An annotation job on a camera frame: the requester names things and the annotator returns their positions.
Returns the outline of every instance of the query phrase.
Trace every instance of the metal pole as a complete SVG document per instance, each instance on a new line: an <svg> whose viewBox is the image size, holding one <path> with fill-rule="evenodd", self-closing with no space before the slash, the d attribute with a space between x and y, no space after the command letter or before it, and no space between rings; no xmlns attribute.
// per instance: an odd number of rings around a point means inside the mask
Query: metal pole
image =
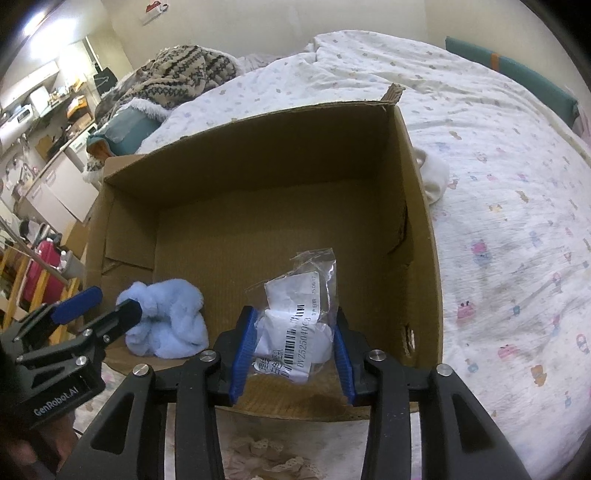
<svg viewBox="0 0 591 480"><path fill-rule="evenodd" d="M52 265L50 265L49 263L47 263L45 260L43 260L39 255L37 255L37 252L31 250L27 246L27 244L22 240L22 238L20 238L17 234L15 234L12 231L12 229L4 221L4 218L2 218L1 216L0 216L0 226L4 230L6 230L7 233L12 237L12 239L18 244L19 248L17 250L19 250L20 252L22 252L26 256L31 257L35 262L39 263L43 268L45 268L45 270L47 270L50 275L57 278L64 285L68 285L68 281L64 277L61 276L61 274L57 271L57 269L55 267L53 267Z"/></svg>

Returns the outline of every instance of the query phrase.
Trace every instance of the patterned bed sheet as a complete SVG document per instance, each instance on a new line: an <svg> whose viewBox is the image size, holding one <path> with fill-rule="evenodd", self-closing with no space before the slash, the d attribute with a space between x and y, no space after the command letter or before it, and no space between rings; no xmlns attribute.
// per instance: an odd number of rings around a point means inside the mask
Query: patterned bed sheet
<svg viewBox="0 0 591 480"><path fill-rule="evenodd" d="M591 425L591 157L530 92L428 44L341 31L179 106L139 153L264 112L377 100L392 82L406 87L399 106L413 144L450 166L431 207L444 361L532 477L546 479ZM413 452L419 478L415 434Z"/></svg>

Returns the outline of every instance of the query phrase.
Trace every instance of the bright light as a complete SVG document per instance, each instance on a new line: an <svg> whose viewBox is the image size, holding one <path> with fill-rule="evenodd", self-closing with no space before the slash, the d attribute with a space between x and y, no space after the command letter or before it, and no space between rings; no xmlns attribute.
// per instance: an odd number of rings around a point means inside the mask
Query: bright light
<svg viewBox="0 0 591 480"><path fill-rule="evenodd" d="M44 18L45 18L45 13L39 12L32 19L29 20L29 22L25 25L25 28L22 29L22 32L27 37L30 35L33 35L35 33L35 30L37 30L37 27L43 21Z"/></svg>
<svg viewBox="0 0 591 480"><path fill-rule="evenodd" d="M75 26L76 20L73 18L44 23L43 28L30 40L33 57L44 61L56 58L63 47L72 43Z"/></svg>

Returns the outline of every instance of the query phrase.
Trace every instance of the ceiling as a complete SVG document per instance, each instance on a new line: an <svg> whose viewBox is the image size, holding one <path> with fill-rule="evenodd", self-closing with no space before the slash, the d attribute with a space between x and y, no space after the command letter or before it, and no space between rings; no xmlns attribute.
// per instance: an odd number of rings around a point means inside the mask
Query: ceiling
<svg viewBox="0 0 591 480"><path fill-rule="evenodd" d="M70 44L82 40L86 35L108 24L109 18L100 0L64 0L48 15L35 34L24 43L17 53L4 75L2 89L13 85L58 56L58 48L45 51L41 56L35 50L35 44L38 46L39 43L43 43L45 38L55 37L56 27L58 30L61 25L67 27L67 31L61 32L61 34L64 42Z"/></svg>

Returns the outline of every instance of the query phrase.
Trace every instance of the human hand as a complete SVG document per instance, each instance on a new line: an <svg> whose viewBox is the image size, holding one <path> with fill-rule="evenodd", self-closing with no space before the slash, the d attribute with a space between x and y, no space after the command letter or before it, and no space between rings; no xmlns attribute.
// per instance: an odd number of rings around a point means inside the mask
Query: human hand
<svg viewBox="0 0 591 480"><path fill-rule="evenodd" d="M41 437L57 453L59 470L72 453L78 436L72 428L70 416L61 417L39 429ZM38 474L33 464L37 461L37 452L22 436L7 425L0 422L0 448L6 451L12 461L21 470L27 480L37 480Z"/></svg>

